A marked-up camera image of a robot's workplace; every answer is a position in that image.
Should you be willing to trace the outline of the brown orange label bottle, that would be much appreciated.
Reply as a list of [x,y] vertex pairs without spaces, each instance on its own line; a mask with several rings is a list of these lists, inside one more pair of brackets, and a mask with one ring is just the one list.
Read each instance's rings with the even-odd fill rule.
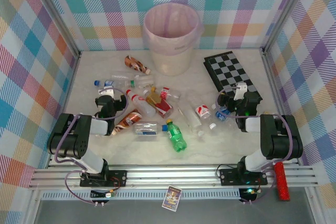
[[142,115],[137,109],[134,109],[128,113],[117,125],[115,125],[112,135],[116,135],[124,129],[127,129],[134,125],[136,122],[142,119]]

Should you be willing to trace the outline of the clear bottle white cap blue label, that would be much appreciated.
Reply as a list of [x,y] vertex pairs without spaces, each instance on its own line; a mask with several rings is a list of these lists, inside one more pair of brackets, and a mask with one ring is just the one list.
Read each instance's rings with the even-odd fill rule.
[[212,109],[215,112],[215,117],[220,120],[221,122],[226,122],[229,126],[235,126],[236,122],[235,119],[227,117],[227,115],[231,115],[231,112],[226,106],[220,106],[219,110],[216,110],[216,105],[212,105]]

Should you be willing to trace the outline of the white bottle red cap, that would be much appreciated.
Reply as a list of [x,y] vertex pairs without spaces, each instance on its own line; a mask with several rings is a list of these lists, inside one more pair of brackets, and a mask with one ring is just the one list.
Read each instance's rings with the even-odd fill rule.
[[155,116],[156,114],[155,108],[149,105],[142,96],[136,94],[130,89],[127,89],[126,94],[131,99],[134,106],[141,112],[143,116],[149,118]]

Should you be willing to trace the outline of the clear bottle blue cap apple label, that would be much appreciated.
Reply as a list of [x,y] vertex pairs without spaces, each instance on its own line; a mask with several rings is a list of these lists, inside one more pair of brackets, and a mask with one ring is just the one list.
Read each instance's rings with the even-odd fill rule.
[[133,125],[135,135],[156,136],[161,132],[167,132],[167,124],[160,124],[155,121],[138,122]]

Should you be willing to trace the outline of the clear bottle red white label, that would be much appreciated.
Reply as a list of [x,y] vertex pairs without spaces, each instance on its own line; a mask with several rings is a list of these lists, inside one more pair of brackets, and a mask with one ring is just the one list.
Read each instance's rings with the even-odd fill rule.
[[211,131],[214,130],[216,128],[216,123],[214,122],[213,114],[201,96],[195,91],[189,91],[187,99],[202,125]]

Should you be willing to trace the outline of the yellow red label bottle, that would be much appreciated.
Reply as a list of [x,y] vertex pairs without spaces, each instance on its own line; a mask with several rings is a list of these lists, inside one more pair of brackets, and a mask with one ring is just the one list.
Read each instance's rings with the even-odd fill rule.
[[166,119],[172,114],[173,107],[164,99],[162,99],[157,93],[154,91],[144,90],[143,94],[146,102],[154,107],[156,112],[162,118]]

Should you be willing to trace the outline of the tall clear bottle white cap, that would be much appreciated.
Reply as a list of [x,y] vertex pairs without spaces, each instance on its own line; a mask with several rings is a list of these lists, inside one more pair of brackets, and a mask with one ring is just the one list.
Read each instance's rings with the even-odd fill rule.
[[202,124],[195,112],[190,107],[178,107],[178,110],[184,116],[192,133],[201,137],[204,134],[204,131],[202,130]]

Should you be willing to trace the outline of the green bottle yellow cap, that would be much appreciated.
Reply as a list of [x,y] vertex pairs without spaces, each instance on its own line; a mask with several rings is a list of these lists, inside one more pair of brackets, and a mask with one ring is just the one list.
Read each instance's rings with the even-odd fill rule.
[[173,123],[171,119],[166,121],[167,134],[176,152],[183,151],[187,148],[187,143],[183,138],[180,128]]

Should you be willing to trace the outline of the white plastic waste bin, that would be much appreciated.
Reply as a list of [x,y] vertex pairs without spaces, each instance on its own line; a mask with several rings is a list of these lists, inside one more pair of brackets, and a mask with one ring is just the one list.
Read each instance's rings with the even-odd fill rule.
[[184,73],[190,67],[194,47],[173,56],[166,56],[162,54],[157,54],[155,52],[152,52],[151,50],[149,51],[152,56],[156,70],[159,73],[166,76],[178,76]]

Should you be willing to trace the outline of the purple translucent bin liner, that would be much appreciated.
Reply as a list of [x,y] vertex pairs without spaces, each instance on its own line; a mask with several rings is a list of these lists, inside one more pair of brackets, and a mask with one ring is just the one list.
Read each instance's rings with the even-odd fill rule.
[[197,11],[181,3],[158,4],[143,21],[144,43],[152,52],[166,56],[194,47],[203,32]]

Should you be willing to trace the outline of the small left circuit board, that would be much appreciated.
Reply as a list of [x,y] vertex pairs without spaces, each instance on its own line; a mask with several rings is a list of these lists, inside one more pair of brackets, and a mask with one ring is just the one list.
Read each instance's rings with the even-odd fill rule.
[[116,190],[114,190],[114,189],[111,189],[109,191],[91,190],[90,191],[90,198],[110,199],[111,197],[114,197],[115,194],[116,194]]

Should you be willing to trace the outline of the small circuit board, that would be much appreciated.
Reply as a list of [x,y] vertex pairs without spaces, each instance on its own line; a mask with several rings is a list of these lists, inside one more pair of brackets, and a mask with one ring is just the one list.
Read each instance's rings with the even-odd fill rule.
[[90,198],[110,199],[111,197],[114,197],[115,194],[116,194],[116,190],[114,190],[114,189],[111,189],[109,191],[91,190],[90,191]]
[[254,188],[240,188],[239,195],[240,201],[243,203],[254,201],[257,198],[257,192]]

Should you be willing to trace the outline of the colourful trading card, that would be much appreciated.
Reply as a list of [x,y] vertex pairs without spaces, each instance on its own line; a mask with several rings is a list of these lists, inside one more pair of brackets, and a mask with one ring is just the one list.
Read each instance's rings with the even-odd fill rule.
[[180,188],[169,185],[163,199],[162,208],[176,212],[182,196]]

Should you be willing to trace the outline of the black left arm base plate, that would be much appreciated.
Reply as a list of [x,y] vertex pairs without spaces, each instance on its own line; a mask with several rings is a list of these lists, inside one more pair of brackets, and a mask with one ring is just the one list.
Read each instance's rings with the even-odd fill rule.
[[82,173],[80,187],[125,187],[126,170],[108,170],[100,174]]

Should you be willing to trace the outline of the aluminium frame post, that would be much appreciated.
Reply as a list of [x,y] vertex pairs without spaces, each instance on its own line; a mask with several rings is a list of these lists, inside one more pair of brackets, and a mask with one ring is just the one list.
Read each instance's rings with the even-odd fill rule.
[[276,42],[276,39],[278,38],[286,20],[289,18],[293,9],[296,7],[297,2],[298,0],[287,0],[287,2],[284,4],[284,9],[275,23],[274,28],[272,29],[269,38],[266,41],[266,44],[262,46],[263,53],[268,52]]
[[73,53],[76,59],[80,58],[81,52],[77,47],[75,40],[73,39],[69,29],[64,23],[58,9],[56,8],[54,1],[53,0],[41,0],[41,1],[45,5],[45,8],[49,13],[49,15],[51,16],[51,19],[56,23],[56,26],[59,29],[61,35],[63,36],[70,51]]

